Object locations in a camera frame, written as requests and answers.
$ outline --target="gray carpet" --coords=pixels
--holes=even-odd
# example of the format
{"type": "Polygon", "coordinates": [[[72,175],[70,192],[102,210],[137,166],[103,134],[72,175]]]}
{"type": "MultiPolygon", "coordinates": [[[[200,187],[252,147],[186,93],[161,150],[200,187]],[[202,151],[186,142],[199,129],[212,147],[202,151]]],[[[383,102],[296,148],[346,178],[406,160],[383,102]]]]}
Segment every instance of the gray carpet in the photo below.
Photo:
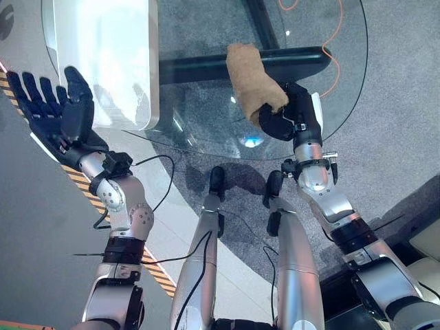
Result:
{"type": "MultiPolygon", "coordinates": [[[[345,19],[350,19],[350,8],[357,3],[344,1],[345,19]]],[[[437,89],[440,74],[437,57],[440,42],[437,33],[440,30],[440,3],[435,0],[365,1],[364,7],[369,36],[364,89],[348,120],[325,141],[324,150],[339,152],[339,188],[366,221],[380,226],[389,220],[387,212],[390,209],[439,172],[440,98],[437,89]]],[[[243,29],[230,31],[230,35],[237,33],[238,37],[226,43],[241,41],[242,32],[243,29]]],[[[341,50],[346,53],[356,52],[353,47],[356,37],[353,38],[337,38],[334,43],[341,43],[341,50]]],[[[185,44],[187,39],[190,36],[175,41],[187,45],[180,48],[187,50],[181,53],[182,56],[196,54],[190,44],[185,44]]],[[[218,50],[201,49],[206,49],[206,54],[218,50]]],[[[341,80],[358,81],[350,78],[352,72],[357,72],[355,69],[342,67],[341,80]]],[[[349,81],[341,82],[333,94],[335,106],[346,103],[343,94],[352,93],[349,81]]],[[[210,93],[200,94],[205,105],[198,110],[222,109],[224,101],[219,100],[217,90],[212,88],[210,93]]],[[[191,100],[182,100],[182,106],[197,105],[191,100]]],[[[329,109],[332,108],[323,103],[324,116],[329,109]]],[[[175,184],[197,212],[206,193],[209,170],[216,165],[225,167],[230,189],[223,204],[225,235],[222,241],[253,270],[270,278],[272,270],[261,248],[264,243],[276,247],[276,240],[265,233],[267,210],[261,204],[261,194],[265,179],[272,170],[280,168],[281,161],[229,159],[183,152],[161,144],[155,144],[155,148],[176,159],[175,184]]],[[[339,251],[325,239],[309,206],[298,197],[294,181],[285,182],[283,196],[299,211],[321,279],[340,270],[339,251]]],[[[417,201],[417,207],[431,204],[434,199],[430,195],[423,196],[417,201]]],[[[395,226],[402,226],[407,221],[410,219],[400,219],[395,226]]],[[[378,234],[381,237],[393,235],[385,228],[378,234]]]]}

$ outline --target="round glass tabletop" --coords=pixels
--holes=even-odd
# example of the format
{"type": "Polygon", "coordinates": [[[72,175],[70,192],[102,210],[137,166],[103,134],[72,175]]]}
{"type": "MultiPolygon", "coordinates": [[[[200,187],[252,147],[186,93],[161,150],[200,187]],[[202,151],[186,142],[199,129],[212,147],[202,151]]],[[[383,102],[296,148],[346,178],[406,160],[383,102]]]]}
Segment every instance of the round glass tabletop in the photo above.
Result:
{"type": "Polygon", "coordinates": [[[232,43],[253,43],[272,78],[287,82],[299,77],[299,85],[322,96],[324,139],[344,123],[359,98],[367,60],[360,1],[158,1],[158,17],[159,122],[133,132],[148,140],[231,158],[271,160],[293,154],[291,142],[275,140],[245,119],[226,70],[232,43]],[[322,55],[323,44],[337,62],[322,55]],[[299,47],[313,47],[308,48],[311,56],[300,60],[302,66],[295,65],[299,47]],[[309,73],[302,74],[309,64],[309,73]]]}

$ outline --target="orange cable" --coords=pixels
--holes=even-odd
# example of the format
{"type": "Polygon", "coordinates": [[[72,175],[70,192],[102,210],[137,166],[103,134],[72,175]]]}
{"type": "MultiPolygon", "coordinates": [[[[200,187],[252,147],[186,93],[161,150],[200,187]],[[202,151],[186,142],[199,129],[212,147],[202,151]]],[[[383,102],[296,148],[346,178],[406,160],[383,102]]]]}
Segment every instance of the orange cable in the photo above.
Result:
{"type": "Polygon", "coordinates": [[[291,5],[290,7],[285,7],[284,4],[283,4],[283,0],[278,0],[278,3],[280,4],[281,9],[283,9],[284,11],[287,12],[289,10],[294,9],[296,7],[296,5],[298,5],[299,1],[300,0],[296,0],[295,3],[293,5],[291,5]]]}
{"type": "Polygon", "coordinates": [[[322,51],[324,52],[324,54],[326,54],[329,58],[331,58],[331,60],[335,63],[336,68],[338,69],[338,72],[336,74],[336,79],[334,81],[334,83],[332,84],[332,86],[326,90],[320,97],[323,98],[326,95],[329,95],[336,87],[336,85],[338,84],[339,81],[339,77],[341,75],[341,66],[338,62],[338,60],[336,59],[336,57],[333,57],[332,55],[330,55],[330,53],[328,53],[327,50],[325,50],[325,46],[327,46],[327,44],[330,43],[330,41],[332,41],[339,33],[340,29],[341,29],[341,25],[342,25],[342,20],[344,17],[344,7],[342,6],[342,0],[338,0],[339,2],[339,8],[340,8],[340,17],[339,17],[339,24],[338,27],[336,28],[335,32],[331,35],[330,39],[327,40],[325,43],[322,44],[322,51]]]}

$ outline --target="silver robot arm segment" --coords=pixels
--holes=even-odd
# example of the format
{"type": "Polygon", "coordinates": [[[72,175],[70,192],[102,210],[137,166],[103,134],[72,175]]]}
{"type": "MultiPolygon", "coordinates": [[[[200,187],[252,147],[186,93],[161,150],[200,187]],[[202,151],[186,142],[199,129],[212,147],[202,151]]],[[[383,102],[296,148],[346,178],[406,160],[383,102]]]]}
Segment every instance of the silver robot arm segment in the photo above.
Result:
{"type": "Polygon", "coordinates": [[[269,206],[269,223],[276,226],[269,233],[278,236],[279,242],[277,329],[324,330],[321,289],[309,239],[289,203],[272,197],[269,206]]]}
{"type": "MultiPolygon", "coordinates": [[[[422,302],[417,281],[336,188],[337,172],[334,171],[337,167],[334,165],[337,154],[322,153],[320,127],[312,102],[305,101],[307,91],[304,89],[300,90],[299,96],[297,93],[298,89],[295,95],[287,92],[297,107],[292,119],[303,129],[294,136],[296,161],[285,161],[283,172],[285,176],[295,178],[298,192],[309,202],[320,225],[344,253],[344,261],[355,272],[352,283],[364,306],[375,318],[393,325],[393,320],[402,315],[401,309],[410,309],[411,305],[418,306],[422,302]]],[[[435,320],[433,310],[439,313],[440,308],[435,307],[426,310],[430,320],[435,320]]]]}
{"type": "Polygon", "coordinates": [[[108,153],[95,152],[80,159],[85,177],[109,211],[111,233],[98,266],[82,321],[74,329],[138,329],[144,316],[142,288],[135,285],[142,273],[145,240],[153,227],[153,211],[144,187],[128,171],[103,175],[108,153]]]}

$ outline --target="brown cloth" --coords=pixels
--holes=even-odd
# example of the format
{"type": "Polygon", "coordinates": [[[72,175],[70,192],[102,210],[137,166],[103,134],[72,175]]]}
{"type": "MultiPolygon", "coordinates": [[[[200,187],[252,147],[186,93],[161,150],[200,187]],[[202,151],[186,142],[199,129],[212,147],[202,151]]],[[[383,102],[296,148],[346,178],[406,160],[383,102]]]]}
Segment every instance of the brown cloth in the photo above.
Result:
{"type": "Polygon", "coordinates": [[[264,71],[260,52],[253,45],[236,43],[228,46],[226,65],[229,77],[248,120],[260,128],[258,110],[267,103],[277,113],[289,98],[264,71]]]}

